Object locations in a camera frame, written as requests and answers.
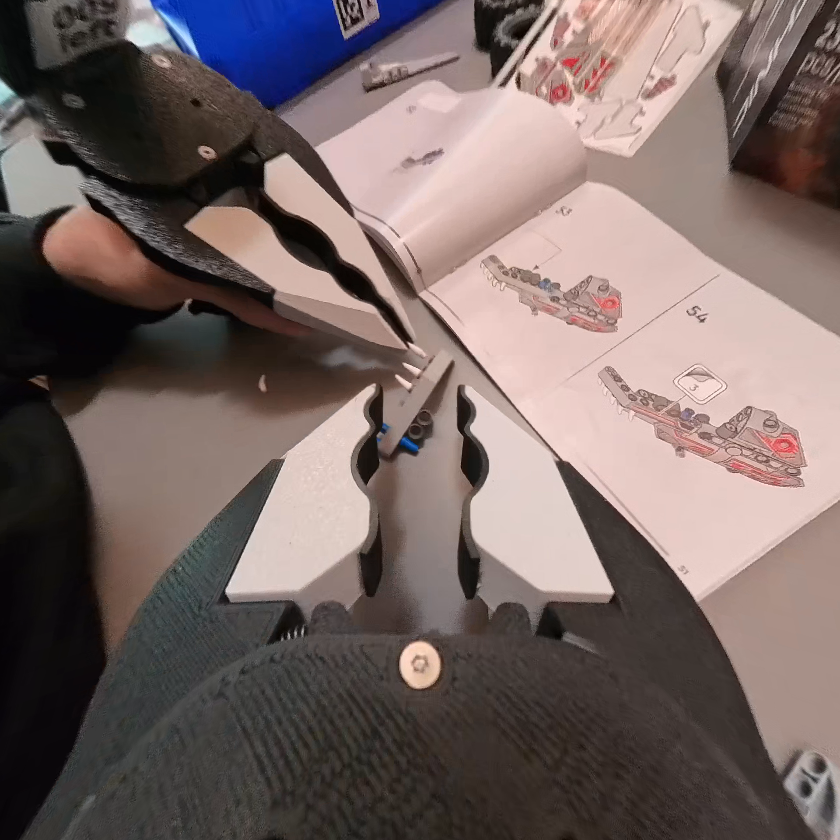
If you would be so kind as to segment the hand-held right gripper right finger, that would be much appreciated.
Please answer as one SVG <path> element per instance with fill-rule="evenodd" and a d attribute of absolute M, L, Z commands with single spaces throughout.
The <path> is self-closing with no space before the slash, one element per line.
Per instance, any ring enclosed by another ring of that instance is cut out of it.
<path fill-rule="evenodd" d="M 465 598 L 611 601 L 613 585 L 553 453 L 469 385 L 458 388 L 457 426 L 469 483 L 458 537 Z"/>

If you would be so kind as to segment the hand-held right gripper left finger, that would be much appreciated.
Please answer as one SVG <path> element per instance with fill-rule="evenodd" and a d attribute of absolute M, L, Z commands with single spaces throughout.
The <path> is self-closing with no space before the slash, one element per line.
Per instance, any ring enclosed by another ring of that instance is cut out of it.
<path fill-rule="evenodd" d="M 230 602 L 352 606 L 375 592 L 382 541 L 368 485 L 382 404 L 382 388 L 368 385 L 286 452 L 227 583 Z"/>

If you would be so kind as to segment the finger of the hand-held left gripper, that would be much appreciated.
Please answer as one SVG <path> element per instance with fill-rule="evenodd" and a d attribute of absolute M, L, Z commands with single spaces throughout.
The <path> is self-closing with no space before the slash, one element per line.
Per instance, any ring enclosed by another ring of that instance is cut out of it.
<path fill-rule="evenodd" d="M 415 340 L 402 303 L 371 242 L 346 211 L 288 154 L 266 164 L 264 213 L 279 236 L 305 246 L 322 267 L 303 266 L 275 302 L 381 347 Z"/>
<path fill-rule="evenodd" d="M 405 352 L 411 324 L 360 225 L 336 202 L 323 231 L 259 195 L 260 213 L 205 206 L 185 230 L 269 287 L 275 311 L 333 336 Z"/>

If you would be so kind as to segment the grey toy beam with pins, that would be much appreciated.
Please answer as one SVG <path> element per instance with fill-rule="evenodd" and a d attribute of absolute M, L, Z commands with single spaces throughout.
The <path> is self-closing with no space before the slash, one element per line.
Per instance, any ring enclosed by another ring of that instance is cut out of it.
<path fill-rule="evenodd" d="M 401 372 L 395 374 L 402 395 L 383 411 L 383 424 L 388 428 L 381 431 L 379 438 L 381 457 L 391 459 L 396 454 L 415 417 L 424 410 L 453 362 L 451 353 L 446 350 L 420 358 L 414 364 L 402 362 Z"/>

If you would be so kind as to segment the person's left forearm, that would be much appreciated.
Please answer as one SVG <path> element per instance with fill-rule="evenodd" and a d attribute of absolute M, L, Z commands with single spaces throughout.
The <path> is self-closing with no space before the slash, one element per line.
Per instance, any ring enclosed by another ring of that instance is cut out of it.
<path fill-rule="evenodd" d="M 123 306 L 80 289 L 49 267 L 48 231 L 70 212 L 60 206 L 39 216 L 2 213 L 2 389 L 36 377 L 80 378 L 106 366 L 130 333 L 178 312 Z"/>

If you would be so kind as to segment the person's left hand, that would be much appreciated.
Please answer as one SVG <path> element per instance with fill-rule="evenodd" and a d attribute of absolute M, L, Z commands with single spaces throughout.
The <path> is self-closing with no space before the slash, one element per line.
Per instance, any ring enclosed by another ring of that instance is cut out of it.
<path fill-rule="evenodd" d="M 63 213 L 47 229 L 41 248 L 62 278 L 122 306 L 162 312 L 200 301 L 268 332 L 299 337 L 310 331 L 241 288 L 194 282 L 160 268 L 120 226 L 87 206 Z"/>

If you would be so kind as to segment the blue plastic bin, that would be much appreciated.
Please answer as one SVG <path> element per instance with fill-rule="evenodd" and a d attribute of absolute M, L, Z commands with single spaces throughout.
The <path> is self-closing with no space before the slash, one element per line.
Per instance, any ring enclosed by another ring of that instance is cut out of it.
<path fill-rule="evenodd" d="M 274 108 L 439 1 L 152 1 L 180 50 Z"/>

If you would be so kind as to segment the long grey toy piece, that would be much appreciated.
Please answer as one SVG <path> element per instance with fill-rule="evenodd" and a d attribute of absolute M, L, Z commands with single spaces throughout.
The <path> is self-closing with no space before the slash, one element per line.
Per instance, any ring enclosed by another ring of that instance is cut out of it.
<path fill-rule="evenodd" d="M 360 64 L 360 83 L 364 92 L 390 87 L 401 81 L 421 76 L 431 70 L 457 62 L 459 53 L 450 51 L 421 59 L 383 61 L 369 59 Z"/>

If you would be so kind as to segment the black toy tyre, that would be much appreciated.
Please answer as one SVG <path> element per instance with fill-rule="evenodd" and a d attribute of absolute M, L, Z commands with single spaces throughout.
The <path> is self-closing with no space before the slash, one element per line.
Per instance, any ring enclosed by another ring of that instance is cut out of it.
<path fill-rule="evenodd" d="M 474 2 L 475 44 L 489 57 L 491 78 L 497 77 L 546 5 L 546 1 Z"/>

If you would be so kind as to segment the person's black clothed body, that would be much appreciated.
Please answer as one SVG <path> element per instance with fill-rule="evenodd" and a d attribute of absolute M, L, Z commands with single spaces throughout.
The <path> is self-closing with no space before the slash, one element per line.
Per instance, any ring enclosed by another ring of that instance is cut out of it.
<path fill-rule="evenodd" d="M 1 837 L 20 838 L 104 669 L 88 479 L 46 390 L 2 376 Z"/>

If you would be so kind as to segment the toy instruction booklet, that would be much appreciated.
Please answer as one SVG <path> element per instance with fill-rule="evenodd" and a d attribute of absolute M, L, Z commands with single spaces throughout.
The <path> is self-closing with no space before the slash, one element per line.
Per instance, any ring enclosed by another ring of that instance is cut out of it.
<path fill-rule="evenodd" d="M 426 81 L 317 152 L 417 295 L 696 598 L 838 503 L 838 337 L 589 182 L 549 104 Z"/>

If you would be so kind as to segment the toy sticker sheet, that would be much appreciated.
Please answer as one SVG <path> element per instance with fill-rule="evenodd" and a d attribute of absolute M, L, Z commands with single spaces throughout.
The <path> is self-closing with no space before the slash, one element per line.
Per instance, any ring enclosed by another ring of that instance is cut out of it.
<path fill-rule="evenodd" d="M 491 86 L 544 100 L 585 147 L 630 158 L 717 66 L 741 16 L 721 1 L 547 2 Z"/>

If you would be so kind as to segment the grey toy panel assembly red stickers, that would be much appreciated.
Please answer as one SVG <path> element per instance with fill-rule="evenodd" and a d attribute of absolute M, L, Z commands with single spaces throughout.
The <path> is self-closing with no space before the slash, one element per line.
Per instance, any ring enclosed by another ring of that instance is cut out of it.
<path fill-rule="evenodd" d="M 784 776 L 783 787 L 808 826 L 835 831 L 838 775 L 837 767 L 826 756 L 812 749 L 800 752 Z"/>

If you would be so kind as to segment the dark toy box red wheels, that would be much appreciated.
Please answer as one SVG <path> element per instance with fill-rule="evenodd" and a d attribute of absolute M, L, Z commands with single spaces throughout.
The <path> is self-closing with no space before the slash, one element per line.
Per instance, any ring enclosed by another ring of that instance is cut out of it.
<path fill-rule="evenodd" d="M 731 167 L 839 208 L 839 2 L 748 2 L 717 71 Z"/>

